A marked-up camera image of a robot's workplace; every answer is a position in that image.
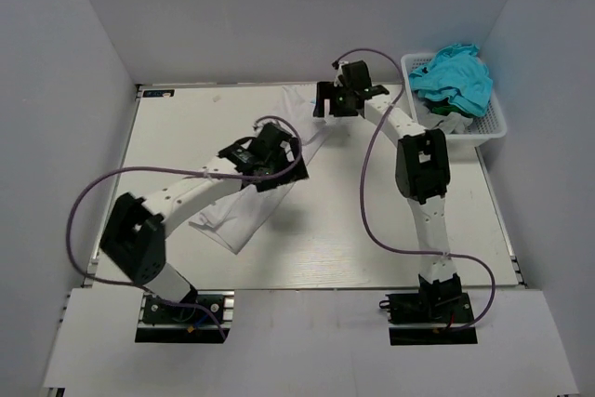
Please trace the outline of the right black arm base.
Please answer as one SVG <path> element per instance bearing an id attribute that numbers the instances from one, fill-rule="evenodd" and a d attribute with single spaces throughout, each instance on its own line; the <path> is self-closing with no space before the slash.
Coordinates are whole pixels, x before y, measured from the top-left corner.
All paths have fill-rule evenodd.
<path id="1" fill-rule="evenodd" d="M 447 302 L 429 311 L 418 293 L 388 294 L 378 302 L 387 313 L 391 346 L 455 346 L 476 345 L 478 337 L 473 326 L 461 328 L 473 321 L 469 295 Z"/>

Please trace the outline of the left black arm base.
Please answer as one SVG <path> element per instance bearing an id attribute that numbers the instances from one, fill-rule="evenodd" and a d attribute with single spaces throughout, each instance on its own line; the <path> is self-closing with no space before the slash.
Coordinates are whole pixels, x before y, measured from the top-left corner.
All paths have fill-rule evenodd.
<path id="1" fill-rule="evenodd" d="M 136 329 L 136 343 L 152 344 L 222 344 L 231 330 L 234 309 L 233 291 L 200 292 L 196 303 L 209 309 L 220 324 L 199 309 L 166 305 L 145 294 L 141 301 Z"/>

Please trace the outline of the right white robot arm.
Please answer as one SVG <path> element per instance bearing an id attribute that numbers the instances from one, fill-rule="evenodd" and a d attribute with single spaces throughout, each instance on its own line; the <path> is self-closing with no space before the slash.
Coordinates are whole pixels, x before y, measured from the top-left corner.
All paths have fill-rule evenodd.
<path id="1" fill-rule="evenodd" d="M 317 84 L 313 116 L 361 116 L 396 149 L 395 181 L 411 209 L 422 254 L 419 308 L 433 322 L 443 320 L 462 294 L 444 217 L 451 173 L 445 134 L 427 129 L 388 100 L 389 91 L 373 85 L 367 64 L 336 61 L 335 80 Z"/>

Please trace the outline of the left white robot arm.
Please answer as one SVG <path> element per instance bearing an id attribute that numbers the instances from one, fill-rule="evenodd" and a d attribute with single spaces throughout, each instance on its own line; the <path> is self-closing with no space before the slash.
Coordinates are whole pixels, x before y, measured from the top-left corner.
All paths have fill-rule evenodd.
<path id="1" fill-rule="evenodd" d="M 99 241 L 100 249 L 133 286 L 165 301 L 185 322 L 196 311 L 196 288 L 166 260 L 166 239 L 189 218 L 246 188 L 258 193 L 309 177 L 296 129 L 281 118 L 255 136 L 220 150 L 201 170 L 146 196 L 120 195 Z"/>

